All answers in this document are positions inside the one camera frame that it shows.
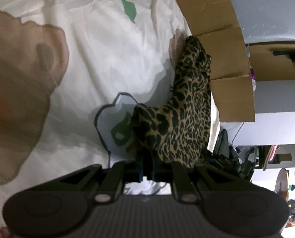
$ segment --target green object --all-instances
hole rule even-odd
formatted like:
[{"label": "green object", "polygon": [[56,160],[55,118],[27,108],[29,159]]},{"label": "green object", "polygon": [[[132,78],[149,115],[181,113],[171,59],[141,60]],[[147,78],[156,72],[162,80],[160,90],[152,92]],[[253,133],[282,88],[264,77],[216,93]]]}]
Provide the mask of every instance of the green object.
[{"label": "green object", "polygon": [[129,17],[129,19],[135,24],[134,19],[136,17],[136,8],[134,3],[122,0],[124,13]]},{"label": "green object", "polygon": [[123,120],[111,130],[113,141],[118,147],[123,146],[130,140],[131,130],[131,114],[126,112]]}]

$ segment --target cardboard box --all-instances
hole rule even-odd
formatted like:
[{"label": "cardboard box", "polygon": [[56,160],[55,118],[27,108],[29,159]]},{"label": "cardboard box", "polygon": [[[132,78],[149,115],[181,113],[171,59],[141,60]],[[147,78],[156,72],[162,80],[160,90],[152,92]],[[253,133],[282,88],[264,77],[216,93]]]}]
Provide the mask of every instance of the cardboard box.
[{"label": "cardboard box", "polygon": [[274,56],[274,51],[295,51],[295,44],[269,43],[250,45],[250,64],[257,81],[295,80],[295,64],[288,55]]},{"label": "cardboard box", "polygon": [[221,122],[255,121],[245,43],[230,0],[176,0],[212,56],[211,86]]}]

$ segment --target leopard print cloth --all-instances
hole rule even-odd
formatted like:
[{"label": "leopard print cloth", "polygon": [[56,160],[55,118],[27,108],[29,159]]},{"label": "leopard print cloth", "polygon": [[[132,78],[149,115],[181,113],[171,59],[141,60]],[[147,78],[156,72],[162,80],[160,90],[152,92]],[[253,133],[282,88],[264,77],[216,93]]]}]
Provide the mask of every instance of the leopard print cloth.
[{"label": "leopard print cloth", "polygon": [[205,163],[210,132],[210,63],[198,38],[190,36],[176,65],[172,98],[162,107],[137,105],[132,127],[139,151],[188,168]]}]

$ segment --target black outline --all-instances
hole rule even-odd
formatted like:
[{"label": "black outline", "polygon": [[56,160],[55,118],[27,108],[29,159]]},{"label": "black outline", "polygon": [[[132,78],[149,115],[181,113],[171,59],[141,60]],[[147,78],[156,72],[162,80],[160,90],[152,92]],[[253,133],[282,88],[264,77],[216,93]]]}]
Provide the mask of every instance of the black outline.
[{"label": "black outline", "polygon": [[96,116],[95,116],[95,118],[94,118],[94,126],[95,126],[95,128],[96,128],[96,130],[97,130],[97,132],[98,132],[99,139],[100,139],[100,141],[101,141],[103,147],[105,148],[105,150],[108,152],[108,157],[109,157],[109,158],[108,158],[108,168],[110,168],[110,164],[111,164],[111,151],[107,149],[107,145],[106,145],[106,143],[104,142],[104,140],[103,140],[103,138],[102,138],[102,136],[101,136],[101,134],[100,134],[100,131],[99,131],[98,128],[97,128],[97,121],[98,121],[98,118],[99,118],[99,115],[101,114],[101,112],[102,112],[104,109],[106,109],[106,108],[114,107],[114,106],[116,105],[117,100],[119,99],[120,96],[129,96],[129,97],[131,97],[131,98],[136,102],[137,105],[139,105],[139,103],[135,100],[135,98],[134,98],[131,94],[129,94],[129,93],[127,93],[127,92],[119,92],[111,104],[103,105],[103,106],[99,109],[99,111],[96,113]]}]

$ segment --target white bed sheet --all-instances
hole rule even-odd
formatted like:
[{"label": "white bed sheet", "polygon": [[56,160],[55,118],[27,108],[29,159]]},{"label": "white bed sheet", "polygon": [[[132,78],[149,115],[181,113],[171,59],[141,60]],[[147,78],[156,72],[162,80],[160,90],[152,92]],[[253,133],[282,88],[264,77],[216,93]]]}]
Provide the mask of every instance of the white bed sheet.
[{"label": "white bed sheet", "polygon": [[[108,153],[94,119],[119,92],[152,106],[164,104],[171,96],[174,70],[169,42],[177,29],[189,36],[188,25],[175,0],[125,1],[135,5],[134,20],[125,14],[122,0],[0,0],[0,10],[23,23],[32,20],[62,28],[70,53],[39,142],[18,176],[0,186],[0,227],[3,204],[12,194],[90,164],[107,167]],[[219,130],[212,98],[211,151]],[[130,193],[150,193],[155,185],[133,184]],[[170,193],[169,185],[164,187],[159,193]]]}]

